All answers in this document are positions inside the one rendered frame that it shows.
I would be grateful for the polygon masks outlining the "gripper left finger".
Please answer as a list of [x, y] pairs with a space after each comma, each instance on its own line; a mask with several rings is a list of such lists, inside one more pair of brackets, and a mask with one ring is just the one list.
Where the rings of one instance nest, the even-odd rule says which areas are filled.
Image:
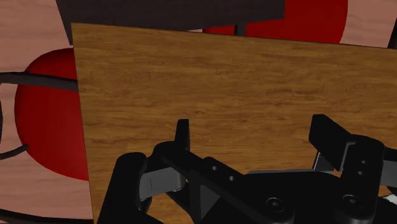
[[177, 122], [173, 141], [157, 144], [150, 157], [126, 153], [116, 160], [97, 224], [163, 224], [147, 214], [151, 199], [141, 197], [140, 182], [149, 165], [173, 168], [185, 186], [168, 196], [193, 224], [293, 224], [293, 206], [276, 190], [259, 188], [212, 157], [189, 151], [189, 121]]

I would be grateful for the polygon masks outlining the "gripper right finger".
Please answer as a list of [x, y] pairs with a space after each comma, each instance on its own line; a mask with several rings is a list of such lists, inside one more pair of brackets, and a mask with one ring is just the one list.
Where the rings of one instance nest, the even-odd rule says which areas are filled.
[[389, 150], [382, 142], [351, 134], [323, 114], [312, 116], [309, 142], [317, 150], [315, 171], [341, 173], [330, 184], [338, 224], [397, 224], [397, 204], [378, 196]]

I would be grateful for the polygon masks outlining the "wooden table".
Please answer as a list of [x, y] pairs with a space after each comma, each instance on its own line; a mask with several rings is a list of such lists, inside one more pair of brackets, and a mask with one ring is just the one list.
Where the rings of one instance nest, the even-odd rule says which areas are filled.
[[397, 149], [397, 50], [73, 24], [94, 216], [116, 159], [190, 121], [192, 152], [246, 173], [311, 167], [312, 115]]

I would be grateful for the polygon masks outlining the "red chair with black frame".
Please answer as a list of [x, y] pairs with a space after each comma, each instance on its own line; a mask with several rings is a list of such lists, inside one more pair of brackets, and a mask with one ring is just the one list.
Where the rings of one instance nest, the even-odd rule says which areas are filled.
[[0, 143], [14, 121], [20, 145], [0, 150], [0, 222], [94, 224], [74, 50], [53, 50], [24, 71], [0, 72]]
[[233, 18], [204, 33], [339, 43], [347, 20], [348, 0], [227, 0], [219, 11]]

